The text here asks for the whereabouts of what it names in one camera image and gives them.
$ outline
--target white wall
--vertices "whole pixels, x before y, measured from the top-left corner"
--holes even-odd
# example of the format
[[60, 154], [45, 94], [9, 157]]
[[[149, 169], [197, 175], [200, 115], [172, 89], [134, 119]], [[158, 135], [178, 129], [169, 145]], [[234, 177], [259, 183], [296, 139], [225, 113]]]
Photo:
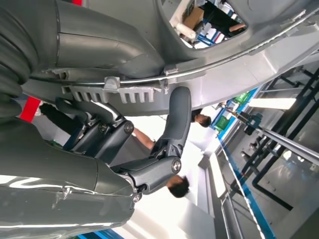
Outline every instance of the white wall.
[[125, 239], [215, 239], [214, 219], [167, 188], [144, 195], [125, 225], [114, 229]]

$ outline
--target person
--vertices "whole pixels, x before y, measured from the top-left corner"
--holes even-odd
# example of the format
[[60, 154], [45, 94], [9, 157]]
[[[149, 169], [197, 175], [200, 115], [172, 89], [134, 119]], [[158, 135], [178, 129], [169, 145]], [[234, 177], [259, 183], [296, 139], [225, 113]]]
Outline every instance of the person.
[[39, 109], [42, 115], [46, 116], [51, 122], [70, 135], [82, 126], [76, 117], [72, 119], [51, 104], [42, 103]]
[[227, 38], [238, 35], [246, 28], [245, 24], [235, 21], [210, 1], [206, 2], [201, 8], [204, 10], [205, 20]]
[[[146, 134], [135, 128], [133, 131], [138, 141], [141, 144], [151, 150], [155, 142], [147, 136]], [[171, 194], [176, 198], [182, 198], [189, 192], [189, 182], [186, 176], [181, 177], [178, 174], [171, 177], [166, 185]]]
[[202, 115], [203, 109], [194, 110], [191, 112], [191, 122], [197, 122], [204, 128], [207, 128], [212, 124], [212, 118], [209, 116]]

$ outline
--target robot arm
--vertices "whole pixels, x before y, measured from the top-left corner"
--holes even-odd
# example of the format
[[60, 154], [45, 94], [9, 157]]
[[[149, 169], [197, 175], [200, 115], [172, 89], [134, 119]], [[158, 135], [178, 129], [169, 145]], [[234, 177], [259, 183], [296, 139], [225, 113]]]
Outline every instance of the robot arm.
[[[134, 212], [134, 198], [141, 184], [152, 192], [174, 174], [172, 164], [179, 159], [171, 155], [171, 149], [181, 154], [183, 144], [167, 135], [151, 165], [144, 160], [124, 168], [129, 178], [112, 171], [102, 160], [104, 155], [115, 154], [117, 149], [110, 149], [120, 148], [132, 131], [126, 127], [129, 121], [113, 114], [111, 120], [116, 122], [113, 133], [107, 134], [104, 123], [80, 113], [83, 123], [93, 125], [90, 131], [81, 129], [70, 142], [75, 153], [48, 145], [35, 126], [15, 118], [20, 106], [12, 98], [19, 97], [20, 85], [32, 73], [42, 69], [108, 67], [115, 62], [118, 72], [129, 77], [159, 74], [163, 61], [138, 30], [59, 0], [0, 0], [0, 19], [0, 237], [63, 239], [121, 226]], [[187, 102], [190, 107], [190, 98]], [[77, 114], [80, 107], [71, 109]], [[109, 116], [100, 114], [105, 121]], [[86, 145], [89, 140], [85, 138], [99, 143]], [[77, 153], [84, 152], [81, 150], [95, 158]], [[160, 169], [169, 172], [154, 181], [148, 177], [150, 171]], [[133, 171], [139, 173], [129, 175]]]

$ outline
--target gray plastic panel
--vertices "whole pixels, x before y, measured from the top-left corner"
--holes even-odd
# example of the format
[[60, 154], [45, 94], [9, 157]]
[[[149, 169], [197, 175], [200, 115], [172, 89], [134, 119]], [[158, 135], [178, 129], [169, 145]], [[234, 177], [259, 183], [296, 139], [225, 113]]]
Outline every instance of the gray plastic panel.
[[157, 75], [162, 58], [137, 29], [84, 7], [58, 1], [60, 21], [58, 66], [116, 67], [138, 78]]
[[[5, 179], [8, 181], [7, 185], [3, 183]], [[32, 187], [21, 190], [12, 186], [14, 182], [23, 183], [23, 180], [26, 184], [26, 181], [33, 179], [17, 177], [10, 180], [2, 176], [0, 238], [68, 239], [119, 227], [134, 212], [129, 197], [92, 195], [74, 189], [67, 193], [54, 191], [52, 187], [50, 190]], [[38, 183], [57, 184], [42, 180]]]
[[[37, 49], [39, 68], [56, 63], [58, 26], [55, 0], [2, 0], [0, 5], [18, 19], [18, 24], [32, 39]], [[36, 14], [30, 14], [30, 8]]]
[[36, 126], [12, 120], [0, 124], [0, 174], [60, 179], [94, 190], [98, 173], [93, 158], [74, 155], [46, 144]]

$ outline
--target man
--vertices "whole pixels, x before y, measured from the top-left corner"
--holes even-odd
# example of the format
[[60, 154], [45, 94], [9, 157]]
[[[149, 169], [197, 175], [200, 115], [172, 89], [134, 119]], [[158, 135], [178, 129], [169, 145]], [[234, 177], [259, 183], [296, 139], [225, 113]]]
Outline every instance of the man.
[[246, 28], [245, 24], [234, 20], [210, 1], [207, 1], [201, 8], [204, 10], [203, 18], [205, 20], [227, 38], [238, 35], [243, 32]]
[[209, 116], [200, 114], [203, 109], [194, 110], [191, 112], [191, 122], [197, 122], [204, 128], [207, 128], [212, 124]]
[[[134, 129], [133, 134], [149, 150], [151, 150], [155, 144], [154, 141], [137, 128]], [[182, 198], [189, 192], [189, 182], [186, 176], [181, 177], [177, 174], [172, 176], [166, 183], [166, 187], [176, 198]]]

